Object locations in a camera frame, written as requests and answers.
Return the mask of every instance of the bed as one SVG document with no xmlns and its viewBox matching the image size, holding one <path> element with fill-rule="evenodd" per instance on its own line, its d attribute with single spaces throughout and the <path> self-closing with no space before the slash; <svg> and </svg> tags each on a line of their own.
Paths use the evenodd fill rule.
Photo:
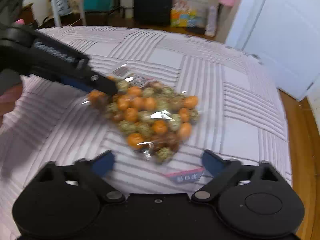
<svg viewBox="0 0 320 240">
<path fill-rule="evenodd" d="M 95 71 L 122 63 L 199 97 L 205 117 L 166 165 L 166 172 L 201 167 L 203 149 L 244 164 L 270 161 L 291 184 L 288 133 L 276 86 L 256 57 L 213 41 L 164 31 L 114 27 L 63 27 L 42 32 L 91 57 Z M 138 158 L 117 129 L 88 105 L 85 93 L 36 76 L 0 129 L 0 239 L 19 232 L 11 208 L 23 187 L 48 161 L 69 165 L 111 149 L 114 170 L 105 179 L 123 193 L 192 193 L 212 177 L 176 185 L 154 164 Z"/>
</svg>

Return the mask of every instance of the bedsheet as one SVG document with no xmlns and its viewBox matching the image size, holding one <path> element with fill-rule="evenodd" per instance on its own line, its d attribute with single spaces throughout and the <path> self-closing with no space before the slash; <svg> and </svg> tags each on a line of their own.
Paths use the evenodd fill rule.
<svg viewBox="0 0 320 240">
<path fill-rule="evenodd" d="M 222 158 L 257 165 L 269 160 L 291 183 L 287 123 L 275 84 L 251 55 L 223 44 L 164 31 L 114 27 L 62 27 L 42 32 L 91 57 L 108 74 L 126 62 L 141 73 L 199 97 L 206 118 L 168 163 L 172 172 L 201 167 L 203 149 Z M 111 149 L 114 170 L 106 181 L 123 193 L 192 193 L 212 177 L 173 184 L 137 158 L 114 127 L 88 106 L 85 93 L 36 76 L 23 78 L 24 91 L 0 129 L 0 239 L 19 232 L 11 208 L 22 189 L 47 162 L 69 165 Z"/>
</svg>

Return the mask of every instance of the human hand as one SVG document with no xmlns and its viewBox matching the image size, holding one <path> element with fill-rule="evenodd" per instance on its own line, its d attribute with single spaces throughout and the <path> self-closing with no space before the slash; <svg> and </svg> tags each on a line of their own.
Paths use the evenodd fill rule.
<svg viewBox="0 0 320 240">
<path fill-rule="evenodd" d="M 3 115 L 15 108 L 15 102 L 21 97 L 22 89 L 22 84 L 18 84 L 9 88 L 0 96 L 0 127 L 2 126 Z"/>
</svg>

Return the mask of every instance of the wooden floor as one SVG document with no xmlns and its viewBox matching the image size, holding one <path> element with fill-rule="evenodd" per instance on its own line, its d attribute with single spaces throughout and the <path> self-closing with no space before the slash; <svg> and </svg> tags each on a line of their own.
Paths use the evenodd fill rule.
<svg viewBox="0 0 320 240">
<path fill-rule="evenodd" d="M 280 91 L 289 130 L 293 189 L 305 206 L 297 235 L 320 239 L 320 136 L 308 100 L 301 102 Z"/>
</svg>

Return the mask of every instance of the plastic bag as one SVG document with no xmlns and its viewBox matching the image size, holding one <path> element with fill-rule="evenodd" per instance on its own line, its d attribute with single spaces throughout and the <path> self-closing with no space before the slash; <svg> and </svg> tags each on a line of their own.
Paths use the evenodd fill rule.
<svg viewBox="0 0 320 240">
<path fill-rule="evenodd" d="M 170 160 L 199 120 L 198 97 L 178 94 L 126 66 L 108 78 L 116 81 L 118 94 L 108 97 L 94 90 L 88 95 L 91 105 L 118 126 L 137 154 L 158 163 Z"/>
</svg>

